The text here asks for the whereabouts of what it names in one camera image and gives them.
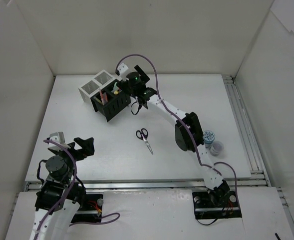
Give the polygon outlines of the red-orange gel pen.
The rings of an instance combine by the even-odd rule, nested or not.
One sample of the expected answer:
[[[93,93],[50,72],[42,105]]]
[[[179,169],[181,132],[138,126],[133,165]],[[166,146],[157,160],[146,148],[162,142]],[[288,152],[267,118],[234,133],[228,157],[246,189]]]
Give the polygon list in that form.
[[[102,93],[102,90],[99,90],[99,94],[100,94],[102,105],[104,105],[105,104],[105,99],[104,99],[104,94]]]

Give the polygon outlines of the black handled scissors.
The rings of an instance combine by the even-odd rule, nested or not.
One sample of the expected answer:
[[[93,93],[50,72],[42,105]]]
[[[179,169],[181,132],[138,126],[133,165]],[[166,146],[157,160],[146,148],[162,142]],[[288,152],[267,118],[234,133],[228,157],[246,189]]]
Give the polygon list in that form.
[[[153,153],[153,150],[152,150],[152,148],[151,148],[151,146],[150,146],[150,144],[149,144],[149,142],[147,140],[147,138],[148,138],[148,131],[147,131],[147,129],[145,129],[145,128],[138,129],[136,131],[136,137],[138,139],[140,139],[140,140],[142,140],[142,141],[145,142],[145,144],[146,144],[149,152],[153,155],[154,154]]]

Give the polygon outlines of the clear jar of rubber bands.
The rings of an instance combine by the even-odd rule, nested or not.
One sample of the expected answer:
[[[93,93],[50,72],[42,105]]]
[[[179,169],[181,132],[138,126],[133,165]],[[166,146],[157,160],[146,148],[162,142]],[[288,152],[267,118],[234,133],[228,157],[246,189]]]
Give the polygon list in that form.
[[[213,156],[218,156],[224,150],[224,145],[220,141],[214,141],[210,146],[210,154]]]

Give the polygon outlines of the green highlighter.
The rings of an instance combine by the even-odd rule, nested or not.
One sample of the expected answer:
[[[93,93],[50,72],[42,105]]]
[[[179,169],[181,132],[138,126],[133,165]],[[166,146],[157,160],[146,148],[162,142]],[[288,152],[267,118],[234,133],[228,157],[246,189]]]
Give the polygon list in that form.
[[[119,90],[119,87],[117,86],[117,82],[115,82],[113,86],[113,91],[118,91],[118,90]]]

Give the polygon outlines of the purple gel pen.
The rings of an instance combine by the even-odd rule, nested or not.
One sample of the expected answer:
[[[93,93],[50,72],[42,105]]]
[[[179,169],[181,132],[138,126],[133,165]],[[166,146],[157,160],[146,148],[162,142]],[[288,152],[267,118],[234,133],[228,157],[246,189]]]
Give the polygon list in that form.
[[[106,92],[103,94],[103,99],[105,104],[108,103],[108,96]]]

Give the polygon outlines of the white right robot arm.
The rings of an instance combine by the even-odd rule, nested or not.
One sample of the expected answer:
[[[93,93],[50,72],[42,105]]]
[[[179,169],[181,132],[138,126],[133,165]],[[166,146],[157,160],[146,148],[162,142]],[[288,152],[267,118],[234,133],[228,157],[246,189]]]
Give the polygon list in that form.
[[[226,202],[230,187],[208,156],[198,116],[194,112],[179,110],[164,100],[157,90],[146,86],[150,80],[147,74],[138,65],[134,69],[131,71],[124,63],[116,67],[115,73],[121,77],[118,87],[135,98],[141,107],[159,114],[174,127],[177,146],[199,162],[209,203],[219,206]]]

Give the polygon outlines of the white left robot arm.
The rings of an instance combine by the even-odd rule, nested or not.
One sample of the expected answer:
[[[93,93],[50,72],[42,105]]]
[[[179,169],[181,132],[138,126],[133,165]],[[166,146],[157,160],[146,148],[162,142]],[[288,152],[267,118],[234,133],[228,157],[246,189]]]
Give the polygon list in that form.
[[[94,155],[94,139],[74,138],[65,143],[63,133],[44,140],[53,153],[44,160],[48,171],[37,192],[31,240],[62,240],[76,212],[87,203],[86,190],[77,177],[78,161]]]

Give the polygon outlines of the black mesh double container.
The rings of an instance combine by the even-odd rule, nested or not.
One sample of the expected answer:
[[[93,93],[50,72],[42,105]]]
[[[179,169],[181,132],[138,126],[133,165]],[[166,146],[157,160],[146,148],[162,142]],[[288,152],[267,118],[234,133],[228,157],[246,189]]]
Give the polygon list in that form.
[[[91,103],[93,105],[94,111],[100,112],[103,116],[105,116],[107,122],[113,119],[117,114],[119,114],[131,103],[130,96],[126,95],[123,91],[118,90],[118,95],[113,94],[113,86],[115,82],[118,83],[119,80],[115,79],[102,89],[102,93],[107,93],[108,103],[102,105],[99,93],[95,94],[91,98]]]

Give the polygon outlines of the white mesh double container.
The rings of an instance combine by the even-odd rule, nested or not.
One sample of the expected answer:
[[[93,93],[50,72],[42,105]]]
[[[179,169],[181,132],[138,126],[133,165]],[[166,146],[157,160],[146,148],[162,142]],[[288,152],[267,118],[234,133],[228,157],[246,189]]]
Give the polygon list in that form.
[[[113,75],[111,75],[109,72],[102,70],[93,77],[90,78],[90,80],[81,85],[78,89],[80,92],[80,95],[82,97],[82,100],[90,104],[91,98],[99,93],[100,90],[102,90],[105,86],[107,86],[109,83],[111,83],[114,80]]]

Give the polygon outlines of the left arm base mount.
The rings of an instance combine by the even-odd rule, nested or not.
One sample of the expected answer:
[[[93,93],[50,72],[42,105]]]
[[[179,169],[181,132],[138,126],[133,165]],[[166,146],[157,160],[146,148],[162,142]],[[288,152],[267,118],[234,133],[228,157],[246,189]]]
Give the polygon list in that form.
[[[100,223],[102,217],[103,194],[88,193],[71,223]]]

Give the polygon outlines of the aluminium front rail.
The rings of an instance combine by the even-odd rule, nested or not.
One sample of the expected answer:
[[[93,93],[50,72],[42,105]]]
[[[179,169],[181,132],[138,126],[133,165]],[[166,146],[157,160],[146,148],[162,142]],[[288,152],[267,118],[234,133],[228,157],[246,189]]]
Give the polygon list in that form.
[[[85,183],[89,192],[108,190],[141,190],[141,189],[205,189],[201,180],[188,181],[161,181],[161,182],[116,182],[116,183]],[[262,174],[253,175],[253,178],[237,180],[238,187],[268,187],[269,182]]]

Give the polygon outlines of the aluminium side rail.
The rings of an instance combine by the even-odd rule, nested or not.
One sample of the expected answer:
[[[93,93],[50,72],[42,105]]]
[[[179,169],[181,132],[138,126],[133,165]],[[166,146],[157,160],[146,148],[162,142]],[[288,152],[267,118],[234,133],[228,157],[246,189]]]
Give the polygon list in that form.
[[[249,163],[251,175],[255,182],[254,186],[271,187],[272,184],[237,85],[231,76],[223,75],[222,77],[240,134],[240,139]]]

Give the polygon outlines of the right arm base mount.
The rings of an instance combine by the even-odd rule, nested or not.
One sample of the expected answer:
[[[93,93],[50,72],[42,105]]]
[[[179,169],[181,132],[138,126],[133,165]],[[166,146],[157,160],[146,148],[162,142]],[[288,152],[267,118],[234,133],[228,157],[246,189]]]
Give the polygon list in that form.
[[[220,220],[242,218],[236,193],[231,190],[220,203],[213,203],[206,191],[192,192],[194,216],[196,220]]]

